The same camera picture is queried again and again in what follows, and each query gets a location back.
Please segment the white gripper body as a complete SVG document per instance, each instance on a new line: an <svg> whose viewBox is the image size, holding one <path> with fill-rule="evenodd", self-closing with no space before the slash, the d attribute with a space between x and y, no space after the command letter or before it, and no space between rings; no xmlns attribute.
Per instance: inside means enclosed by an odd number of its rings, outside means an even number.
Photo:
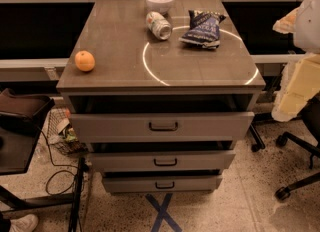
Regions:
<svg viewBox="0 0 320 232"><path fill-rule="evenodd" d="M320 0L304 0L296 15L294 45L320 53Z"/></svg>

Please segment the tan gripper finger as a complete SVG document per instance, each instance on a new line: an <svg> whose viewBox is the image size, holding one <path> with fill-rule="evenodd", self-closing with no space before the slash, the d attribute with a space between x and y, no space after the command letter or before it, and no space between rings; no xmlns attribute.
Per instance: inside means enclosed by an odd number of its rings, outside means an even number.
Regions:
<svg viewBox="0 0 320 232"><path fill-rule="evenodd" d="M287 122L320 92L320 55L308 54L299 61L288 63L282 72L280 86L271 115L276 121Z"/></svg>
<svg viewBox="0 0 320 232"><path fill-rule="evenodd" d="M294 33L297 11L298 9L295 8L287 15L277 20L273 25L273 30L281 34Z"/></svg>

